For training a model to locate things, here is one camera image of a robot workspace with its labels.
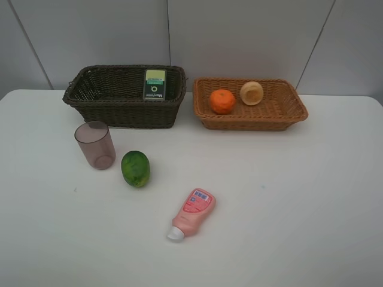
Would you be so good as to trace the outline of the orange mandarin fruit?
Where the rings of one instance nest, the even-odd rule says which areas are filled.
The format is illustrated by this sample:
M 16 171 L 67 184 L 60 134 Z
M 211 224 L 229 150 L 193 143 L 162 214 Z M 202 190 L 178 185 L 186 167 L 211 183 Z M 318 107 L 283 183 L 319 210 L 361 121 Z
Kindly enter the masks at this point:
M 220 115 L 231 113 L 235 105 L 233 93 L 226 89 L 215 90 L 209 97 L 210 108 Z

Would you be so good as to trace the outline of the pink squeeze bottle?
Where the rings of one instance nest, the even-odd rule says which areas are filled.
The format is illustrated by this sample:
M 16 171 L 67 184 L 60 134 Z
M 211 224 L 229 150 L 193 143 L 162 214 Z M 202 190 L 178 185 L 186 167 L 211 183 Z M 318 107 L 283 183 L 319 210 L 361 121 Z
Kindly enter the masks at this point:
M 216 205 L 216 198 L 206 190 L 195 188 L 187 196 L 167 234 L 169 240 L 180 242 L 194 236 Z

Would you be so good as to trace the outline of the dark green pump bottle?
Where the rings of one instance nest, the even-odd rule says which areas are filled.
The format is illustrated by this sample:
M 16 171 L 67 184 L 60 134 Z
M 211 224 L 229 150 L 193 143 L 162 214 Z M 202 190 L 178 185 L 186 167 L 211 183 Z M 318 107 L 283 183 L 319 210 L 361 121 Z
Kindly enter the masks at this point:
M 143 99 L 164 101 L 166 97 L 166 70 L 146 69 L 144 74 Z

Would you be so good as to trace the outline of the translucent purple plastic cup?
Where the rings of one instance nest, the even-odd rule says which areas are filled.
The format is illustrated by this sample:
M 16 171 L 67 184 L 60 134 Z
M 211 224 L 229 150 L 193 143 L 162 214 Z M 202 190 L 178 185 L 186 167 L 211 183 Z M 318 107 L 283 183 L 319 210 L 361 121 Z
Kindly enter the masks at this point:
M 90 121 L 80 125 L 74 138 L 87 162 L 98 170 L 110 168 L 115 162 L 115 148 L 108 126 L 101 121 Z

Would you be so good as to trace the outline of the dark brown wicker basket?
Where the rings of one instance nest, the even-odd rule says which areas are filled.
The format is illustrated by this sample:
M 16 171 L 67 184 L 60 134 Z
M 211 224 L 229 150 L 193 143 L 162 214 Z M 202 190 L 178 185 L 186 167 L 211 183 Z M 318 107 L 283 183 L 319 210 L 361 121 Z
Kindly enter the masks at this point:
M 166 71 L 164 100 L 145 100 L 146 70 Z M 168 129 L 174 125 L 186 93 L 186 75 L 179 66 L 94 65 L 83 68 L 69 83 L 63 101 L 85 122 L 110 127 Z

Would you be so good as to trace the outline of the orange wicker basket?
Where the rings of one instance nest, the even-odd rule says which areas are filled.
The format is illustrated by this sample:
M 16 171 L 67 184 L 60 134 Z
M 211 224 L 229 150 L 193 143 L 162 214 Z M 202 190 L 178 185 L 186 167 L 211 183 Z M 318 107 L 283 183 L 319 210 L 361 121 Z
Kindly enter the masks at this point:
M 258 82 L 264 91 L 263 99 L 254 106 L 243 103 L 241 87 Z M 225 89 L 233 93 L 235 105 L 227 115 L 218 115 L 210 107 L 213 91 Z M 282 131 L 308 118 L 308 111 L 294 87 L 282 79 L 251 79 L 200 77 L 193 84 L 194 114 L 205 128 L 211 130 Z

